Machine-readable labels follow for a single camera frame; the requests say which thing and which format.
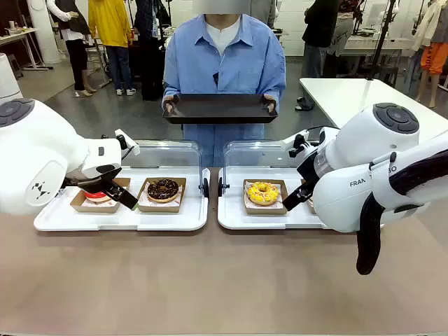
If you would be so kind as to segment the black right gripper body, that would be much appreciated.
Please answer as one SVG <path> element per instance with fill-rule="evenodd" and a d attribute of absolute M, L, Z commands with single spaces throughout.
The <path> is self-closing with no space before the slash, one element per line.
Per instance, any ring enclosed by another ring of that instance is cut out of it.
<path fill-rule="evenodd" d="M 302 177 L 304 182 L 313 183 L 314 186 L 319 181 L 319 176 L 314 168 L 314 160 L 317 156 L 317 150 L 305 155 L 304 160 L 297 167 L 298 174 Z"/>

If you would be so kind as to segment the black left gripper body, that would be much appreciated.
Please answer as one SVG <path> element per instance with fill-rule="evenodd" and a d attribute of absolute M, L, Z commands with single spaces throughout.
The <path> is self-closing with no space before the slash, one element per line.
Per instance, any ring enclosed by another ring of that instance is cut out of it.
<path fill-rule="evenodd" d="M 113 180 L 120 172 L 121 168 L 108 171 L 104 174 L 100 174 L 95 178 L 64 178 L 64 188 L 66 187 L 78 187 L 86 192 L 106 192 L 111 191 L 113 188 L 118 188 L 118 184 Z"/>

